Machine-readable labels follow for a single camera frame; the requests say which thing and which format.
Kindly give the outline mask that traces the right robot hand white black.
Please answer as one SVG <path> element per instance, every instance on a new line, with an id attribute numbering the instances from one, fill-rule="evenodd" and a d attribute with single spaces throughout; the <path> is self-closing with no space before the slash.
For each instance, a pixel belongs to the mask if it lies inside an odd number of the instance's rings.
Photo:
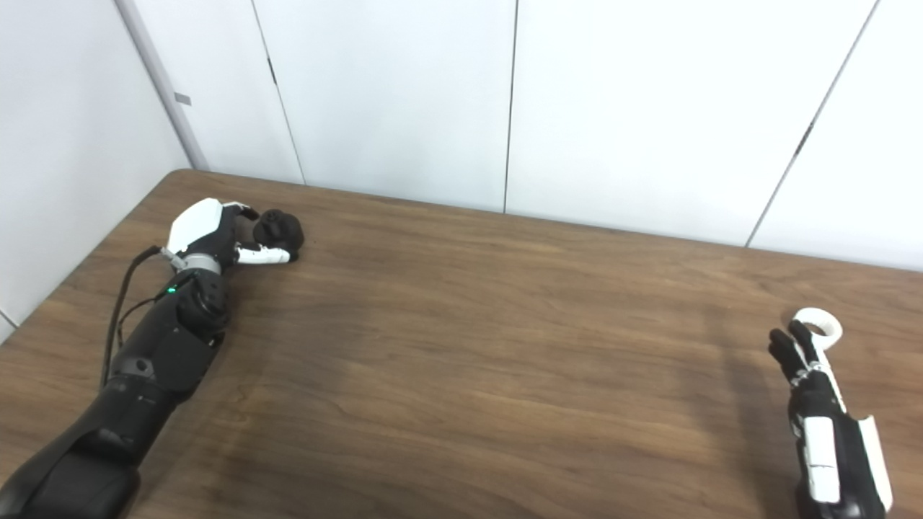
<path id="1" fill-rule="evenodd" d="M 768 351 L 789 383 L 799 518 L 886 518 L 893 489 L 874 416 L 851 416 L 826 352 L 843 337 L 830 313 L 805 308 L 772 329 Z"/>

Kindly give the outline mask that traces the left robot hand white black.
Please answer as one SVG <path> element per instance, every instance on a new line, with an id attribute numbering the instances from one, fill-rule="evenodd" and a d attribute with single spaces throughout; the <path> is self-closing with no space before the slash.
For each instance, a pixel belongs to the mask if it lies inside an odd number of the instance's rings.
<path id="1" fill-rule="evenodd" d="M 237 264 L 296 262 L 304 245 L 302 224 L 279 209 L 258 213 L 251 206 L 203 198 L 172 222 L 162 256 L 175 273 L 207 270 L 222 275 Z"/>

